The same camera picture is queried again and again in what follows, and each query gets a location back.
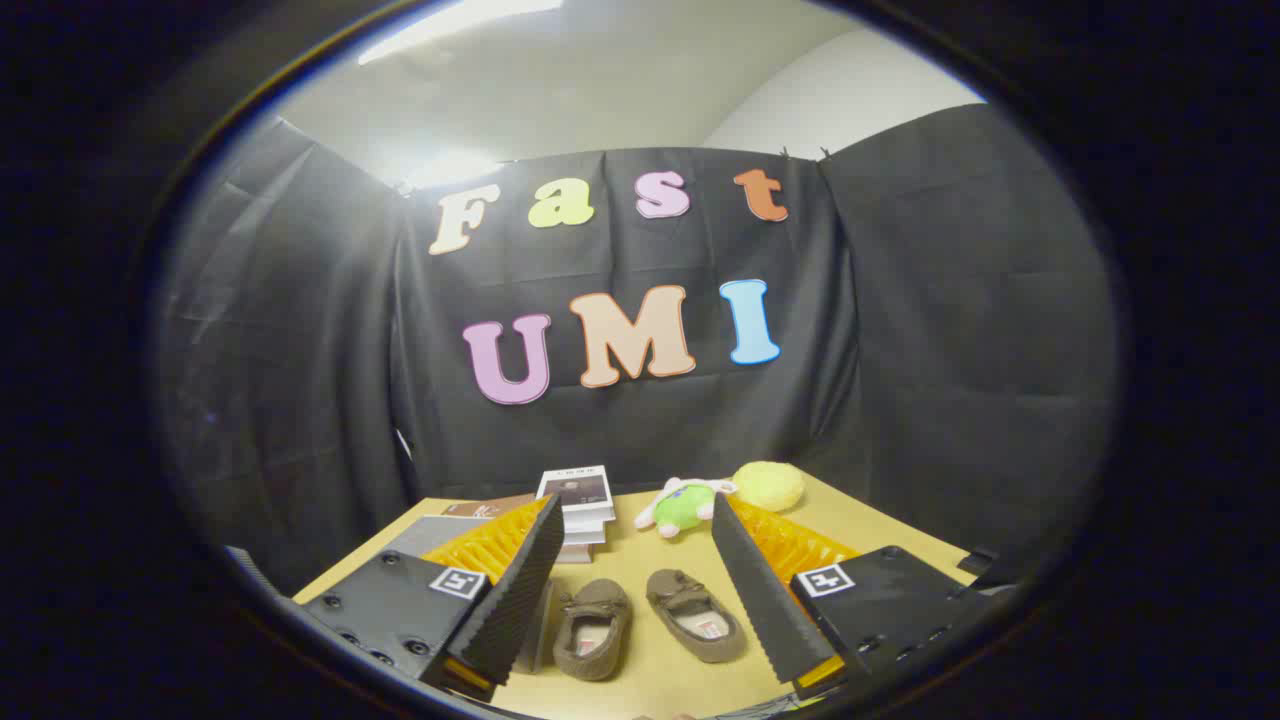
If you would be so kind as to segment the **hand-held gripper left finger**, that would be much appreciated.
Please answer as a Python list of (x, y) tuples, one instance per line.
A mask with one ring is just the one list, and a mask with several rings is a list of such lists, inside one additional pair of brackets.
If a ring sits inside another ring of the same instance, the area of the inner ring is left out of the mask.
[(383, 550), (303, 609), (399, 674), (488, 702), (543, 615), (563, 541), (547, 496), (426, 553)]

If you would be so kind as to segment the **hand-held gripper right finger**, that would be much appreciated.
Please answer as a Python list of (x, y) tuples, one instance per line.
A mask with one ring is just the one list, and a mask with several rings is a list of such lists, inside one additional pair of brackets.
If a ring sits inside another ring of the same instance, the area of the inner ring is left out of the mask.
[(803, 700), (918, 665), (991, 611), (901, 547), (859, 553), (732, 495), (716, 498), (712, 536), (771, 667)]

